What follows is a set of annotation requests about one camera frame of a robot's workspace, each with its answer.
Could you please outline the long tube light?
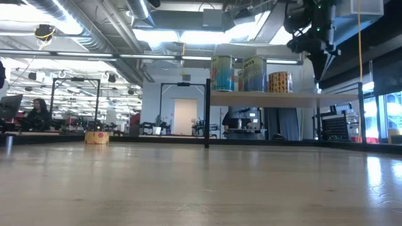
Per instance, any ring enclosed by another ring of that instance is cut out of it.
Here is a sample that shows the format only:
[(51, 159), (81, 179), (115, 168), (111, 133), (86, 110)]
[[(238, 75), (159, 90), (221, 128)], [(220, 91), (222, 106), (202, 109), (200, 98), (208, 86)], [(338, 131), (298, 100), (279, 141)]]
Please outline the long tube light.
[(144, 60), (200, 60), (209, 61), (210, 56), (186, 56), (186, 55), (146, 55), (146, 54), (120, 54), (120, 53), (83, 53), (65, 51), (40, 51), (40, 50), (7, 50), (0, 49), (2, 55), (29, 55), (75, 58), (132, 58)]

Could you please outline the person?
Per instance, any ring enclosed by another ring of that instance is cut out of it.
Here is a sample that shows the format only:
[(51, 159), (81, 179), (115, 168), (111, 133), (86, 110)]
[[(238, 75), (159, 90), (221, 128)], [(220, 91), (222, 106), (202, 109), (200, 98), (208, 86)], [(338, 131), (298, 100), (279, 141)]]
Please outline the person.
[(44, 99), (34, 99), (33, 109), (21, 121), (23, 131), (50, 130), (52, 117)]
[(248, 112), (249, 111), (247, 109), (235, 110), (229, 108), (224, 116), (224, 119), (222, 120), (222, 125), (224, 126), (225, 131), (228, 129), (237, 129), (238, 119), (242, 119), (242, 129), (250, 127), (252, 120), (247, 118), (246, 114)]

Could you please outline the black pegboard cart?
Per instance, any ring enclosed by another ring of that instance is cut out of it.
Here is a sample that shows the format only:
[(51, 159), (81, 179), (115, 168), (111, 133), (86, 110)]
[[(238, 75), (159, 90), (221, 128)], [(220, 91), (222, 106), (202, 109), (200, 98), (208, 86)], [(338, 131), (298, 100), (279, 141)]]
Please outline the black pegboard cart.
[(358, 141), (359, 116), (349, 102), (331, 105), (328, 112), (320, 114), (320, 128), (317, 116), (312, 117), (313, 137), (324, 141)]

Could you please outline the black aluminium table frame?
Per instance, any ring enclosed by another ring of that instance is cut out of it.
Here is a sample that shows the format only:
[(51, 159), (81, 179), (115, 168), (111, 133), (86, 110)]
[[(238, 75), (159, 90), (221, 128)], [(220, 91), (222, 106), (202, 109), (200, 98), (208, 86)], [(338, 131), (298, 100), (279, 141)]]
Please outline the black aluminium table frame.
[[(0, 134), (0, 145), (6, 143), (6, 138), (11, 136), (15, 145), (48, 144), (84, 141), (83, 136), (70, 135), (20, 135)], [(165, 143), (165, 144), (204, 144), (203, 139), (190, 138), (157, 138), (157, 137), (110, 137), (110, 142), (120, 143)], [(269, 140), (228, 140), (211, 139), (210, 145), (240, 145), (240, 146), (308, 146), (321, 148), (343, 149), (368, 153), (396, 154), (402, 156), (402, 145), (395, 144), (363, 144), (338, 141), (269, 141)]]

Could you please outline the short orange dotted can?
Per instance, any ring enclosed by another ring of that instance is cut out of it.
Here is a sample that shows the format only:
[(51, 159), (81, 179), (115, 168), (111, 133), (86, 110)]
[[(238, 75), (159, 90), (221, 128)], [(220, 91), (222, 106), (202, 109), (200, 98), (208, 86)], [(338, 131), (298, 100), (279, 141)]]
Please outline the short orange dotted can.
[(109, 144), (110, 132), (87, 131), (85, 133), (85, 144)]

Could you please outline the dark wall screen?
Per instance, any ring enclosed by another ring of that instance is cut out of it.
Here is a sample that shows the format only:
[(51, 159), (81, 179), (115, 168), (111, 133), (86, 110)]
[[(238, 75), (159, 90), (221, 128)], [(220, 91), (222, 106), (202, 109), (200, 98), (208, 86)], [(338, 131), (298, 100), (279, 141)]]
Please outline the dark wall screen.
[(259, 118), (259, 110), (257, 107), (230, 107), (235, 110), (247, 109), (249, 112), (246, 114), (247, 118), (252, 120), (251, 126), (246, 129), (259, 129), (261, 122)]

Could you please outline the tall yellow purple can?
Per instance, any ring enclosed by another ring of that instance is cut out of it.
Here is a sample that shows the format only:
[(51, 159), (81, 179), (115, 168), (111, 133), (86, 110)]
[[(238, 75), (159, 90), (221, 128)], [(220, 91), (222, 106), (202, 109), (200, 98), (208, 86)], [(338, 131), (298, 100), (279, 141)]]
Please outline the tall yellow purple can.
[(246, 92), (266, 92), (267, 63), (260, 56), (251, 56), (242, 62), (243, 87)]

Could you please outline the dark computer monitor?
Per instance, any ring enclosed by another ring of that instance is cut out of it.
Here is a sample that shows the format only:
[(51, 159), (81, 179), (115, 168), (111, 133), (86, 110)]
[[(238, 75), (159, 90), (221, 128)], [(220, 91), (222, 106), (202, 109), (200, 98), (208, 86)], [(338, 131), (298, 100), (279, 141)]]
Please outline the dark computer monitor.
[(18, 115), (23, 95), (5, 96), (0, 100), (0, 119), (13, 119)]

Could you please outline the silver ventilation duct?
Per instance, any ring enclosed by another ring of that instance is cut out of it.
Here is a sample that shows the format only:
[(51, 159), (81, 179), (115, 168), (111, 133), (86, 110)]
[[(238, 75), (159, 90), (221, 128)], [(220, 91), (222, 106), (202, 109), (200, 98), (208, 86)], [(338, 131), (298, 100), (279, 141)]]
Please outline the silver ventilation duct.
[[(27, 5), (40, 12), (53, 17), (58, 30), (67, 35), (76, 35), (74, 41), (90, 53), (116, 53), (117, 49), (96, 28), (88, 16), (74, 3), (73, 0), (22, 0)], [(126, 60), (117, 59), (108, 61), (108, 65), (117, 70), (122, 77), (136, 85), (142, 85), (144, 81), (152, 82), (153, 78), (143, 69), (137, 67), (137, 63), (130, 64)]]

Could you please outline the wooden shelf board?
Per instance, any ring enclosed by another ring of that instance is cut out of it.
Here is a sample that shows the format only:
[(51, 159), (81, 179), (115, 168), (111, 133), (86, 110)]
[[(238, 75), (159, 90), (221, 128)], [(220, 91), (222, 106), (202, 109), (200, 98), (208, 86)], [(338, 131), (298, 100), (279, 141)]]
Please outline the wooden shelf board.
[(357, 100), (356, 94), (211, 91), (210, 104), (231, 107), (321, 108)]

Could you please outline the silver ceiling hood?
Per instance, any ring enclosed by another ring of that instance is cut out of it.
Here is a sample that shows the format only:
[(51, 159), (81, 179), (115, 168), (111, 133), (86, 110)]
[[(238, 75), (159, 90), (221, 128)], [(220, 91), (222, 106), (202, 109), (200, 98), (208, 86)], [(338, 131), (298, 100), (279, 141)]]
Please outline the silver ceiling hood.
[(384, 15), (384, 0), (335, 0), (335, 44), (339, 45)]

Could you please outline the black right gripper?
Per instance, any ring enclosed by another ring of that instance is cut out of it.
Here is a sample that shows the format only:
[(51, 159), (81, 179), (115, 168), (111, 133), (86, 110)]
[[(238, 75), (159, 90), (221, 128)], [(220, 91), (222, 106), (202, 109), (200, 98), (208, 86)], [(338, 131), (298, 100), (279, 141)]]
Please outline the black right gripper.
[[(287, 47), (293, 53), (307, 52), (309, 60), (312, 62), (315, 81), (321, 80), (322, 74), (325, 75), (335, 56), (341, 55), (341, 51), (335, 45), (327, 42), (308, 38), (306, 36), (297, 36), (287, 43)], [(323, 54), (326, 54), (326, 60), (323, 66)]]

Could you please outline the tall blue tomato-print can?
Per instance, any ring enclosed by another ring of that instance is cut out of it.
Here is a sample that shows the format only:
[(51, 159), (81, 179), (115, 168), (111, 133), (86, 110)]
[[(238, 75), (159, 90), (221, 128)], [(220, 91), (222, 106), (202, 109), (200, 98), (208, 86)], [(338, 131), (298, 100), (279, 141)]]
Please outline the tall blue tomato-print can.
[(210, 83), (215, 91), (234, 91), (234, 57), (216, 55), (211, 58)]

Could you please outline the black gantry frame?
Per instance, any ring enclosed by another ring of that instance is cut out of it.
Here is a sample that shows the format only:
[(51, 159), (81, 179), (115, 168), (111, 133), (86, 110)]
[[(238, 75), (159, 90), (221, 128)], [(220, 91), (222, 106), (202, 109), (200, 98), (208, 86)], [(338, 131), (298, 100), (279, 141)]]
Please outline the black gantry frame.
[(100, 91), (101, 91), (101, 80), (98, 78), (84, 78), (84, 77), (72, 77), (72, 78), (54, 78), (53, 82), (52, 82), (52, 92), (51, 92), (51, 99), (50, 99), (50, 109), (49, 112), (52, 115), (53, 114), (53, 103), (54, 103), (54, 98), (55, 98), (55, 90), (58, 88), (56, 86), (56, 82), (58, 80), (61, 80), (62, 82), (60, 83), (60, 85), (62, 85), (64, 83), (64, 81), (71, 81), (71, 82), (91, 82), (91, 81), (95, 81), (97, 82), (97, 86), (96, 86), (96, 91), (97, 91), (97, 95), (96, 95), (96, 100), (95, 100), (95, 116), (94, 116), (94, 120), (97, 121), (98, 120), (98, 110), (99, 110), (99, 97), (100, 97)]
[(158, 116), (162, 122), (171, 125), (170, 132), (166, 135), (176, 135), (173, 133), (174, 126), (174, 110), (175, 99), (196, 99), (197, 100), (197, 118), (204, 119), (205, 107), (205, 84), (177, 82), (177, 83), (161, 83), (160, 85), (160, 103)]

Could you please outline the black shelf support frame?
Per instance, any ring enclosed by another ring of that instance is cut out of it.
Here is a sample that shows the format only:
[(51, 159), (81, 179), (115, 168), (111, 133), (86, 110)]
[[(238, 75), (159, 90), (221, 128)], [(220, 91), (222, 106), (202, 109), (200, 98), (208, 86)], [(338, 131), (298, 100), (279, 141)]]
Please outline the black shelf support frame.
[(205, 83), (205, 115), (204, 115), (204, 148), (209, 148), (210, 140), (210, 79), (208, 78)]

